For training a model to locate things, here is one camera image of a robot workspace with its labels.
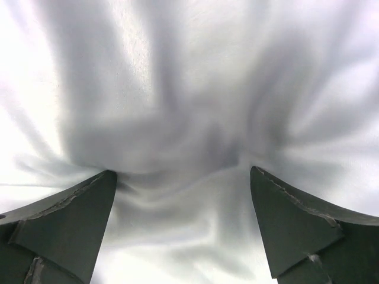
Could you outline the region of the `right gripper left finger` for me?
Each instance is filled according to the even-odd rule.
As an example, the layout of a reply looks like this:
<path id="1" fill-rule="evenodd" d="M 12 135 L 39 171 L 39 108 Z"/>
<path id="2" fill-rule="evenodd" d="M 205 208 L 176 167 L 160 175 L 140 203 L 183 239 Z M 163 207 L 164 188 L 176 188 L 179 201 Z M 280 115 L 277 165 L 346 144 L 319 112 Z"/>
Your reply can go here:
<path id="1" fill-rule="evenodd" d="M 106 170 L 1 214 L 1 283 L 89 283 L 117 185 Z"/>

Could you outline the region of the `grey pillowcase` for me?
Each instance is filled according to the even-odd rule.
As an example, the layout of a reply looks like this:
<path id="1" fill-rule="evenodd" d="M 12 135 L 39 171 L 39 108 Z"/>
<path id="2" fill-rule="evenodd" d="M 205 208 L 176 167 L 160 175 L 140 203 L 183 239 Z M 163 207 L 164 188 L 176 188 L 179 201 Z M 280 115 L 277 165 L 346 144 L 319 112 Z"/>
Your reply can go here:
<path id="1" fill-rule="evenodd" d="M 378 215 L 377 1 L 1 2 L 1 211 L 115 171 L 92 283 L 271 283 L 253 166 Z"/>

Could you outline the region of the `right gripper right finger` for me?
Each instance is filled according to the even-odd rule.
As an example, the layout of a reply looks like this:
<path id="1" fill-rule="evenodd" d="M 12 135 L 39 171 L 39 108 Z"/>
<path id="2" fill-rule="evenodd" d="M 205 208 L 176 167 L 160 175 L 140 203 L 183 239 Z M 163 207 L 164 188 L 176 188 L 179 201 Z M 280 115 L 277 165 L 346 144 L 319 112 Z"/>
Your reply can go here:
<path id="1" fill-rule="evenodd" d="M 377 217 L 326 202 L 258 167 L 250 170 L 250 190 L 278 283 L 378 283 Z"/>

